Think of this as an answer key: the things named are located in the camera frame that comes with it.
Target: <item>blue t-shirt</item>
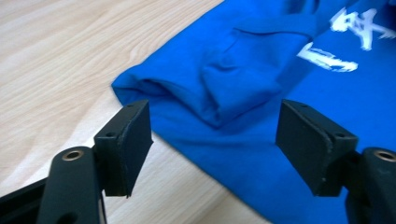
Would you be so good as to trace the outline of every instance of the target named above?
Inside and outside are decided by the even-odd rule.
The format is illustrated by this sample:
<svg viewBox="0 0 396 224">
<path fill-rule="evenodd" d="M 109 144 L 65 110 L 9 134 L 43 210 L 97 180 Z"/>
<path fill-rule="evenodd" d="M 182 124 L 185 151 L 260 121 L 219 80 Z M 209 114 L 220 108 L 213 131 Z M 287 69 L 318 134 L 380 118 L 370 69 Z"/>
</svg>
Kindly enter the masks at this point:
<svg viewBox="0 0 396 224">
<path fill-rule="evenodd" d="M 154 132 L 275 223 L 346 223 L 346 191 L 314 197 L 275 145 L 282 98 L 365 147 L 396 149 L 396 13 L 387 1 L 228 0 L 112 87 L 150 100 Z"/>
</svg>

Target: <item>folded fabric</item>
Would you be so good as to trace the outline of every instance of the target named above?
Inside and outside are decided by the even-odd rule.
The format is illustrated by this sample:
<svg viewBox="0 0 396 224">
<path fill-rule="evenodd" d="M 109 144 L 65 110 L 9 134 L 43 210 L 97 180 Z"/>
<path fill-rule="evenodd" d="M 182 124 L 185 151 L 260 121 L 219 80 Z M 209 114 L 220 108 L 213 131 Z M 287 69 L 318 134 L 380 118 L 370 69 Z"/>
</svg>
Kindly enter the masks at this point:
<svg viewBox="0 0 396 224">
<path fill-rule="evenodd" d="M 153 131 L 269 220 L 345 223 L 346 192 L 314 197 L 276 147 L 280 101 L 312 105 L 359 136 L 359 150 L 395 149 L 393 11 L 228 0 L 112 87 L 124 105 L 149 99 Z"/>
</svg>

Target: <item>dark blue fabric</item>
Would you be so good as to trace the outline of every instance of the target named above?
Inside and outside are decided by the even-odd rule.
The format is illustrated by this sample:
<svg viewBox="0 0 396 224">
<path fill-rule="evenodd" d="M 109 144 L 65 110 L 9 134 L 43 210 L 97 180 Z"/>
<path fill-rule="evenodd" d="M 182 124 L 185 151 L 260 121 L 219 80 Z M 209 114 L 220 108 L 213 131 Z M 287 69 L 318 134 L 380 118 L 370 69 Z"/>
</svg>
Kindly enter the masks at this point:
<svg viewBox="0 0 396 224">
<path fill-rule="evenodd" d="M 354 30 L 329 29 L 343 7 L 347 14 L 375 7 L 374 22 L 395 30 L 394 9 L 386 1 L 353 3 L 225 1 L 122 73 L 114 92 L 124 105 L 149 99 L 153 131 L 269 220 L 346 223 L 346 192 L 312 196 L 275 134 L 288 98 L 359 136 L 359 150 L 396 148 L 396 40 L 374 32 L 372 49 L 362 50 Z M 337 73 L 297 57 L 312 40 L 316 52 L 358 69 Z"/>
</svg>

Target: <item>light wood tabletop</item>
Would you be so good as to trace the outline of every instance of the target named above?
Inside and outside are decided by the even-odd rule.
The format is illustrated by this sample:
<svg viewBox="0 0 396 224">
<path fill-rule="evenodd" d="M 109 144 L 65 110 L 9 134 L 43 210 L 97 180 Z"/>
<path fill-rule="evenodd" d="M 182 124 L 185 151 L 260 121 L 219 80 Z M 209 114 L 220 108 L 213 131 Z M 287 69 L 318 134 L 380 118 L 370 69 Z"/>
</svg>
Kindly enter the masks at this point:
<svg viewBox="0 0 396 224">
<path fill-rule="evenodd" d="M 220 0 L 0 1 L 0 196 L 48 175 L 51 159 L 119 110 L 110 84 Z M 153 134 L 131 198 L 109 223 L 266 223 Z"/>
</svg>

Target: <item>wooden table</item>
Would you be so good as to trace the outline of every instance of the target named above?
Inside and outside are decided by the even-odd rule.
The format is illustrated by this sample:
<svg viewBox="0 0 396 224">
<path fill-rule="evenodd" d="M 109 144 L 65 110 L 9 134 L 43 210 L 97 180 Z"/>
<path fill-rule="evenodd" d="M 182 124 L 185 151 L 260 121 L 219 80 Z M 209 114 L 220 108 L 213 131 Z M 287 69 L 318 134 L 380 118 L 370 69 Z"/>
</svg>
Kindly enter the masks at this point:
<svg viewBox="0 0 396 224">
<path fill-rule="evenodd" d="M 120 109 L 114 78 L 220 0 L 0 1 L 0 196 L 48 175 L 58 152 L 93 145 Z M 265 223 L 159 136 L 132 198 L 109 223 Z"/>
</svg>

